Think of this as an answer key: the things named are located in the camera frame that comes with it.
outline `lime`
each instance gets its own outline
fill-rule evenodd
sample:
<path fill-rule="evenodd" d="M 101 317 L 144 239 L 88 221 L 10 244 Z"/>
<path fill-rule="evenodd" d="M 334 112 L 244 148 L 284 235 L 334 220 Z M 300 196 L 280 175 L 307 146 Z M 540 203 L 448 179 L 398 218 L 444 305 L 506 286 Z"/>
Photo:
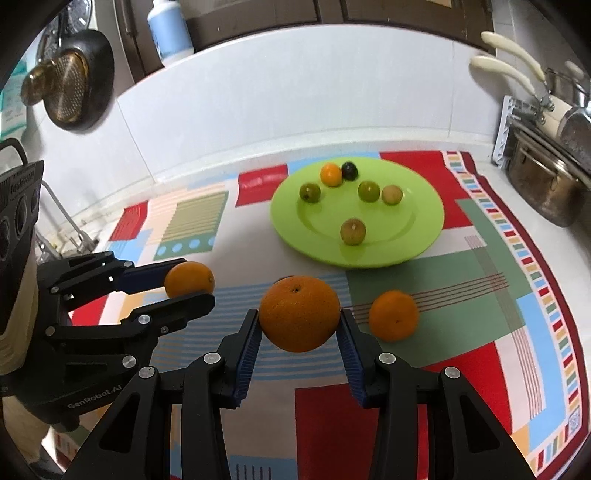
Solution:
<path fill-rule="evenodd" d="M 320 200 L 320 187 L 316 183 L 304 183 L 300 187 L 300 198 L 308 203 Z"/>
<path fill-rule="evenodd" d="M 387 205 L 398 205 L 402 200 L 402 189 L 398 185 L 388 185 L 382 190 L 382 200 Z"/>
<path fill-rule="evenodd" d="M 358 218 L 350 218 L 340 227 L 340 237 L 345 245 L 359 245 L 365 239 L 365 224 Z"/>
<path fill-rule="evenodd" d="M 374 181 L 364 180 L 359 184 L 357 193 L 364 202 L 375 202 L 379 199 L 379 185 Z"/>

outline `orange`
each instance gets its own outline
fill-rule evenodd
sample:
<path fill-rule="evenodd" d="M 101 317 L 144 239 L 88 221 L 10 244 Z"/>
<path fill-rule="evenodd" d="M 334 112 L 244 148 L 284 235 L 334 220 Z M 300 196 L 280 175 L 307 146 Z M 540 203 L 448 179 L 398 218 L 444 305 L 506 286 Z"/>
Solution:
<path fill-rule="evenodd" d="M 327 187 L 339 187 L 343 183 L 343 171 L 336 163 L 325 163 L 320 169 L 320 180 Z"/>
<path fill-rule="evenodd" d="M 183 262 L 173 267 L 164 279 L 169 299 L 205 290 L 213 293 L 216 281 L 207 266 L 199 262 Z"/>
<path fill-rule="evenodd" d="M 386 342 L 411 336 L 418 325 L 418 307 L 413 298 L 398 290 L 382 293 L 369 309 L 369 329 Z"/>
<path fill-rule="evenodd" d="M 314 277 L 287 277 L 265 293 L 259 322 L 267 338 L 288 352 L 309 352 L 335 332 L 340 303 L 328 284 Z"/>

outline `metal pot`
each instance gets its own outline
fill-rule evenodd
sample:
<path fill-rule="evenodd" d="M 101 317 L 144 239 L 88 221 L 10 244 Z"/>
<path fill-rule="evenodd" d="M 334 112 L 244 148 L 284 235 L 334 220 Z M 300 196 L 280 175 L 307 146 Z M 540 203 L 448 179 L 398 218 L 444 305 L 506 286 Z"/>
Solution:
<path fill-rule="evenodd" d="M 587 189 L 567 164 L 522 131 L 509 162 L 509 181 L 540 215 L 558 226 L 569 226 L 583 207 Z"/>
<path fill-rule="evenodd" d="M 589 93 L 564 73 L 547 69 L 546 82 L 550 93 L 564 102 L 584 108 L 589 104 Z"/>

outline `white wall tile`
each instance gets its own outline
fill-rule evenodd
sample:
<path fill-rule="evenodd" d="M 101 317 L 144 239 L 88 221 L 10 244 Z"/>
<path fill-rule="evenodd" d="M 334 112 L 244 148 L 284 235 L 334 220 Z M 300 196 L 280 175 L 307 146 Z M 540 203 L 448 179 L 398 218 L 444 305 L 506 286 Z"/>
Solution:
<path fill-rule="evenodd" d="M 496 137 L 505 95 L 509 84 L 501 75 L 483 72 L 469 66 L 479 50 L 454 43 L 454 96 L 450 132 L 468 132 L 492 142 Z"/>
<path fill-rule="evenodd" d="M 495 32 L 499 35 L 509 38 L 515 41 L 515 31 L 513 30 L 513 24 L 506 25 L 503 23 L 495 23 Z M 517 58 L 515 55 L 507 53 L 505 50 L 496 49 L 496 58 L 507 62 L 512 67 L 517 68 Z"/>
<path fill-rule="evenodd" d="M 447 130 L 452 43 L 369 25 L 277 30 L 199 52 L 143 80 L 119 103 L 154 175 L 310 132 Z"/>
<path fill-rule="evenodd" d="M 35 132 L 25 132 L 22 143 L 31 161 L 45 161 L 43 178 L 71 215 L 150 177 L 117 102 L 89 131 L 68 132 L 46 119 Z M 63 221 L 42 192 L 41 230 Z"/>
<path fill-rule="evenodd" d="M 512 25 L 513 19 L 511 17 L 511 4 L 509 0 L 491 0 L 492 4 L 492 21 L 496 25 L 499 23 Z"/>
<path fill-rule="evenodd" d="M 581 65 L 579 59 L 567 44 L 557 28 L 527 0 L 511 0 L 514 20 L 515 41 L 525 48 L 542 68 L 553 68 L 566 72 L 564 62 L 570 60 Z M 517 61 L 519 71 L 534 78 L 529 68 L 521 60 Z M 544 86 L 534 81 L 536 92 L 543 95 Z"/>

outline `cabinet door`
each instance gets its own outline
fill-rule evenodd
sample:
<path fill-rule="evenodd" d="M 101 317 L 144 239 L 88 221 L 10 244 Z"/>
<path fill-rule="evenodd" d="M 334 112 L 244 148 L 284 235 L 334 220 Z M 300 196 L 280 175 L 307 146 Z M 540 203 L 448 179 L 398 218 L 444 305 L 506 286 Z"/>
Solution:
<path fill-rule="evenodd" d="M 386 23 L 422 30 L 488 49 L 480 32 L 492 30 L 488 0 L 341 0 L 344 21 Z"/>
<path fill-rule="evenodd" d="M 151 0 L 114 0 L 135 81 L 160 68 L 147 16 Z M 318 21 L 314 0 L 179 0 L 195 51 L 272 28 Z"/>

